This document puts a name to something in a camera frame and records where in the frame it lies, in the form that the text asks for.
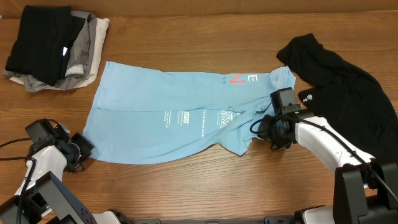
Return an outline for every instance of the light blue t-shirt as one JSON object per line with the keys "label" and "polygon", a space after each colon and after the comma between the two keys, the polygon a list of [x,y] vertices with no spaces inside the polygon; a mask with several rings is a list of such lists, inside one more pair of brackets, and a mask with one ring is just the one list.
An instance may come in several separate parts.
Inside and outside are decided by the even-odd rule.
{"label": "light blue t-shirt", "polygon": [[216,143],[242,155],[250,125],[273,113],[270,93],[294,83],[288,67],[222,75],[107,62],[83,134],[108,162],[167,162]]}

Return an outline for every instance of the black garment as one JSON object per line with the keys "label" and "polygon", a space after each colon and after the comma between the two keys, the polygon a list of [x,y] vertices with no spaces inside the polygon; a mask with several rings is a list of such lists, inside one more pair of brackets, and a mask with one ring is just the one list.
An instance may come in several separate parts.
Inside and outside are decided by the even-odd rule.
{"label": "black garment", "polygon": [[65,77],[67,67],[62,64],[68,63],[69,54],[63,55],[63,48],[70,48],[77,36],[73,30],[78,26],[74,26],[73,21],[79,20],[72,20],[69,6],[26,6],[6,70],[30,74],[54,86],[59,78]]}
{"label": "black garment", "polygon": [[277,58],[315,88],[298,97],[315,115],[376,159],[398,161],[398,119],[369,73],[326,50],[313,34],[293,38]]}

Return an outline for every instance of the red letter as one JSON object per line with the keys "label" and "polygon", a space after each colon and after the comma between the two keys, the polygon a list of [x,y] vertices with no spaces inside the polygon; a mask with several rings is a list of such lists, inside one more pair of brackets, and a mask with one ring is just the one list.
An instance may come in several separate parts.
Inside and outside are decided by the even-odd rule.
{"label": "red letter", "polygon": [[234,83],[244,83],[244,80],[238,80],[236,81],[236,79],[238,79],[240,76],[242,75],[242,73],[238,74],[235,76],[235,78],[233,78],[231,81],[229,81],[230,83],[234,84]]}

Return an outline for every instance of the folded clothes pile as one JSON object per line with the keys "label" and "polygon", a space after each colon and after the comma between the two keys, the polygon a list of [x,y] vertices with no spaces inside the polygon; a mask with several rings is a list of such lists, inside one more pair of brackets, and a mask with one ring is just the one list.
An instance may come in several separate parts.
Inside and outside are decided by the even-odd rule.
{"label": "folded clothes pile", "polygon": [[109,19],[66,7],[26,6],[5,76],[26,91],[69,90],[92,83]]}

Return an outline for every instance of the white tag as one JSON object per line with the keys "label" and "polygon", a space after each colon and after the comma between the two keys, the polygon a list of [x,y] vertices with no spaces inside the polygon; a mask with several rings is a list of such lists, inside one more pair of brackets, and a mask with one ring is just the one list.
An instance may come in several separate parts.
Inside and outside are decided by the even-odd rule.
{"label": "white tag", "polygon": [[68,49],[66,47],[63,47],[63,52],[62,52],[62,56],[65,56],[65,54],[67,54]]}

